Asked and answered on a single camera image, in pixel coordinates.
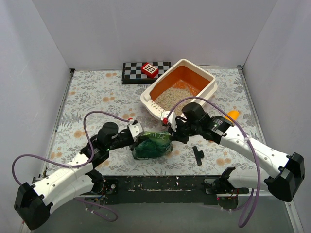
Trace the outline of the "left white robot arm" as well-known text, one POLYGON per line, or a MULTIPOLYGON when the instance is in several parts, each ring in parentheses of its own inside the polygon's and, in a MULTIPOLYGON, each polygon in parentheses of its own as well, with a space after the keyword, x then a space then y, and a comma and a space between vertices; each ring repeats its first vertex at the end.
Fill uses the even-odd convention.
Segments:
POLYGON ((119 131, 114 122, 105 123, 81 151, 66 165, 33 184, 19 186, 14 209, 30 230, 42 226, 61 205, 75 197, 103 190, 103 178, 96 167, 109 157, 109 152, 131 146, 143 132, 141 125, 131 120, 119 131))

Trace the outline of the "black bag clip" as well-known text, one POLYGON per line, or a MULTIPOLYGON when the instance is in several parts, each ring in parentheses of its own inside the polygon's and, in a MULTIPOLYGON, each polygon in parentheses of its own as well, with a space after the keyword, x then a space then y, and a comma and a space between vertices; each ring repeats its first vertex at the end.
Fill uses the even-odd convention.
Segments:
POLYGON ((193 152, 194 152, 194 155, 195 155, 195 159, 196 159, 197 165, 201 166, 202 165, 202 161, 201 160, 205 157, 204 156, 204 152, 202 150, 198 150, 198 148, 196 146, 193 146, 192 149, 193 149, 193 152))

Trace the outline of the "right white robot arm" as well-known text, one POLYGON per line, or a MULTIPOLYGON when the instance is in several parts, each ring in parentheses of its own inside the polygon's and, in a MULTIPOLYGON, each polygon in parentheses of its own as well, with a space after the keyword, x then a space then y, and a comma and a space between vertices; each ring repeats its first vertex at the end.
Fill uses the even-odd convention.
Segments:
POLYGON ((203 107, 190 102, 183 107, 184 117, 169 111, 163 122, 170 125, 172 141, 186 144, 191 136, 229 148, 253 161, 254 171, 238 171, 229 167, 208 188, 215 192, 231 193, 240 188, 265 190, 274 197, 290 202, 305 178, 304 158, 298 153, 288 155, 268 147, 242 132, 231 119, 209 116, 203 107))

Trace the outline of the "green litter bag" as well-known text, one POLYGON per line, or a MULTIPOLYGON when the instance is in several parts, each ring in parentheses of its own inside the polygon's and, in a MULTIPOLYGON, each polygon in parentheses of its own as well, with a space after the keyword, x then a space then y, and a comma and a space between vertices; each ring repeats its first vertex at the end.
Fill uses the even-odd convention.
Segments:
POLYGON ((168 155, 173 150, 170 133, 145 132, 130 147, 135 160, 150 160, 168 155))

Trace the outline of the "yellow plastic scoop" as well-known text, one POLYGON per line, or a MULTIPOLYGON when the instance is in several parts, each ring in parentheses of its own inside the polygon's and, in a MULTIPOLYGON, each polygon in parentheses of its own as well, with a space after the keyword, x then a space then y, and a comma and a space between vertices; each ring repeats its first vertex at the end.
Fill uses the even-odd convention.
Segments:
POLYGON ((231 121, 234 120, 236 121, 240 116, 240 112, 238 110, 232 110, 227 113, 227 116, 225 116, 225 119, 231 121))

